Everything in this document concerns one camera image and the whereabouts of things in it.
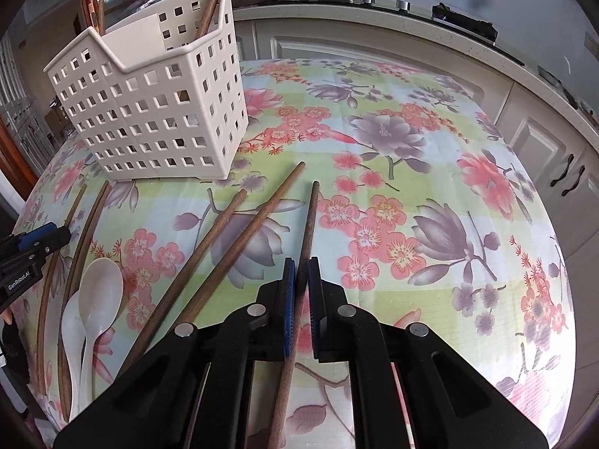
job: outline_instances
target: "stove knob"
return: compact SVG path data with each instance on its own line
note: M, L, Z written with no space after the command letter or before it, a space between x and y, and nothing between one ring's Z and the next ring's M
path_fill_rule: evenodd
M398 10L403 10L405 12L410 11L410 3L409 3L409 1L397 0L395 2L395 6L397 7Z

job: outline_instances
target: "floral tablecloth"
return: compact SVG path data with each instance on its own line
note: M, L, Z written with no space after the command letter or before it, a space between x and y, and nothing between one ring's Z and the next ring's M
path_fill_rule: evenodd
M324 279L381 322L430 325L555 444L574 376L574 316L564 261L540 198L513 151L451 77L411 65L286 59L244 62L250 125L223 181L114 183L86 263L119 263L127 302L95 349L95 395L112 382L134 339L217 214L240 187L249 195L198 267L157 339L300 161L298 182L264 223L196 320L222 321L297 259L311 182L322 197L313 255ZM88 184L52 281L38 399L64 426L56 376L59 311L79 232L106 177L83 140L53 159L16 232L65 219ZM30 353L40 288L14 305ZM315 362L304 305L288 448L353 447L344 364ZM276 391L272 366L256 369L250 446L263 447Z

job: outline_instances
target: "square hole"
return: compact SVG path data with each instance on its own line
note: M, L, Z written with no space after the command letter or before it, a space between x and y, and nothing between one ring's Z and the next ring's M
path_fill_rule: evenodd
M185 116L185 124L188 127L195 127L195 126L199 126L199 122L198 122L198 116L197 115L186 115Z
M183 75L181 73L181 67L177 63L169 65L167 67L167 73L169 77L179 77Z
M187 92L187 89L177 91L175 97L179 103L189 103L189 93Z
M177 128L177 122L174 118L167 118L164 120L164 124L167 126L167 129L173 130L173 128Z
M136 91L136 89L140 88L140 85L137 82L137 78L131 77L131 79L127 79L127 87L129 91Z
M121 86L119 84L115 84L114 86L111 86L110 90L113 92L113 94L115 95L115 97L120 96L121 94L123 94L123 90L121 89Z
M145 99L137 101L136 104L137 104L137 109L140 111L140 113L145 113L146 111L148 111L150 109L148 106L148 103L146 103Z
M156 102L157 107L165 107L168 106L167 97L164 94L158 95L154 97L154 101Z
M146 72L144 77L146 78L148 86L154 86L155 84L158 84L158 73L155 70Z

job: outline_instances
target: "silver rivet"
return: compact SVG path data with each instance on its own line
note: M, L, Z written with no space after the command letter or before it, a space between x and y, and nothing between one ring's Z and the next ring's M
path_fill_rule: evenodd
M181 323L175 327L175 334L179 337L188 337L194 332L194 326L190 323Z
M352 317L356 315L356 308L353 305L343 304L339 306L337 313L343 317Z
M266 312L266 307L262 304L252 304L247 308L247 313L252 317L259 317Z
M423 323L410 324L410 332L418 337L424 337L428 334L428 327Z

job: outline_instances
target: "speckled countertop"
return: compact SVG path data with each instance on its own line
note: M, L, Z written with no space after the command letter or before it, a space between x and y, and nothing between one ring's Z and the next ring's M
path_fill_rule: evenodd
M256 18L318 18L347 21L388 28L444 45L494 68L537 95L567 119L599 153L599 130L591 125L582 114L570 106L570 103L556 89L538 77L535 67L533 70L534 64L532 62L522 67L504 55L495 52L495 50L447 28L410 18L409 16L382 12L360 6L350 7L327 4L285 3L251 6L235 10L234 18L236 21ZM521 55L517 55L517 58L523 62L528 62L525 57L522 57Z

